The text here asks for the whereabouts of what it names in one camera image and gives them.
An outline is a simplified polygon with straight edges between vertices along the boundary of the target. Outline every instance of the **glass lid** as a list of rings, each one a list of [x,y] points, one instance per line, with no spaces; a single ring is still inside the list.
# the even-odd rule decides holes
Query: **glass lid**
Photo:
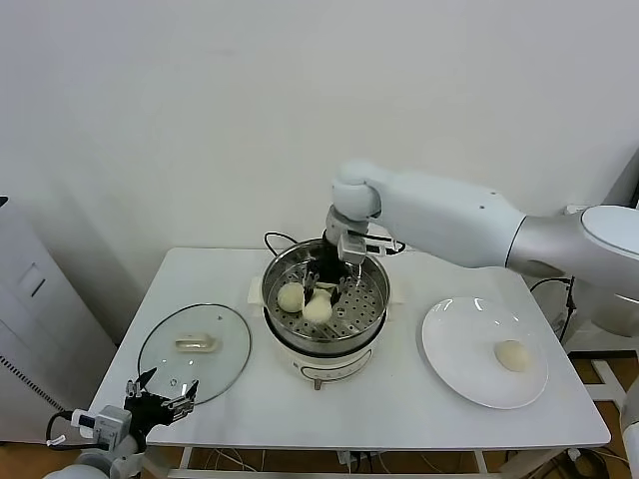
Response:
[[[138,356],[138,374],[157,367],[147,391],[173,399],[199,380],[196,404],[229,389],[251,353],[244,319],[221,304],[193,304],[151,331]]]

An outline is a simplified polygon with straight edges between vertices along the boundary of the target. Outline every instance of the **white wall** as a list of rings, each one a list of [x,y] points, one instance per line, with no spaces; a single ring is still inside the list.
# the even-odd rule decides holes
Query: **white wall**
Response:
[[[322,230],[351,157],[598,202],[639,145],[639,3],[0,3],[0,189],[109,332],[173,245]]]

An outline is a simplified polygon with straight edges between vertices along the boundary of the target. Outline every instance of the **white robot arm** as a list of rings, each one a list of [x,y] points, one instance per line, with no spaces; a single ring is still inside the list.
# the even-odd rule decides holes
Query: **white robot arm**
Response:
[[[126,479],[139,477],[147,449],[147,435],[158,425],[168,426],[193,412],[198,381],[175,399],[145,390],[157,368],[127,383],[124,407],[106,406],[98,414],[76,409],[56,413],[47,426],[47,446],[56,451],[82,449],[75,463],[44,479]],[[51,438],[57,418],[80,429],[92,444],[65,444],[66,437]]]
[[[488,188],[364,162],[342,167],[332,200],[326,239],[350,262],[363,259],[361,234],[374,223],[397,240],[464,267],[569,274],[639,299],[636,210],[593,207],[578,215],[530,217]]]

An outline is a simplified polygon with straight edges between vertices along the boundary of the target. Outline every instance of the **white table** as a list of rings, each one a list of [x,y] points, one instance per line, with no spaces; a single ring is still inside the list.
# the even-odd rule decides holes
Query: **white table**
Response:
[[[91,409],[123,403],[127,380],[137,375],[140,348],[160,321],[189,304],[218,302],[239,311],[249,324],[253,351],[247,367],[222,396],[197,406],[170,427],[154,429],[149,444],[554,451],[528,457],[518,454],[517,461],[502,469],[514,476],[568,446],[597,446],[610,440],[605,423],[518,274],[502,268],[464,269],[413,251],[384,258],[391,285],[404,296],[404,304],[391,307],[379,346],[361,373],[315,391],[310,382],[278,362],[275,340],[260,310],[248,304],[252,279],[263,273],[271,259],[268,251],[260,249],[171,249]],[[545,391],[533,404],[514,410],[474,404],[446,386],[420,352],[417,333],[429,308],[447,297],[469,295],[503,303],[538,335],[550,373]]]

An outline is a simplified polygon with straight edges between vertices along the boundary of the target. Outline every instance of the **white cabinet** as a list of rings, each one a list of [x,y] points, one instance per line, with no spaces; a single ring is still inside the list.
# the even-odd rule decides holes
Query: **white cabinet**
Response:
[[[115,351],[31,227],[0,197],[0,441],[42,442],[53,412],[87,408]]]

